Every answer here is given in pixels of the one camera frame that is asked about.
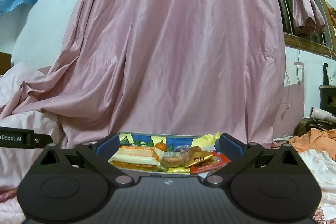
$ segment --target red package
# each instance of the red package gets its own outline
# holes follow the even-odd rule
[[[214,157],[214,162],[206,165],[206,166],[192,166],[190,168],[190,173],[191,174],[200,174],[200,173],[205,173],[205,172],[213,172],[216,171],[220,168],[222,168],[224,165],[228,164],[230,160],[225,157],[223,154],[217,154],[215,151],[212,152],[212,155]]]

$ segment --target brown box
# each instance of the brown box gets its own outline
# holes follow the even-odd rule
[[[11,68],[11,54],[0,52],[0,75],[4,75]]]

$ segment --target wooden window frame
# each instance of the wooden window frame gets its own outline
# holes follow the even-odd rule
[[[325,0],[319,0],[316,2],[317,6],[319,6],[319,9],[323,15],[323,17],[326,20],[325,23],[325,35],[330,35],[330,39],[333,45],[333,51],[336,52],[336,35],[334,31],[334,25],[331,21],[331,18],[329,16],[328,12],[328,6]],[[293,48],[300,48],[302,50],[312,52],[315,54],[324,55],[330,58],[330,52],[333,59],[336,59],[336,55],[327,47],[323,46],[321,44],[312,42],[310,40],[304,39],[302,37],[297,37],[295,35],[284,33],[285,35],[285,45]]]

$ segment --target pink curtain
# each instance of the pink curtain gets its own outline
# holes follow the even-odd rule
[[[66,147],[119,130],[270,146],[284,74],[278,0],[78,0],[45,80],[0,118],[57,113]]]
[[[314,0],[291,0],[294,28],[298,32],[316,34],[324,31],[325,21]]]

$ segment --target orange cloth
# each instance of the orange cloth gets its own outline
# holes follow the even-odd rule
[[[326,151],[330,158],[336,160],[336,129],[320,131],[312,128],[301,137],[293,137],[287,140],[297,152],[315,149],[317,152]]]

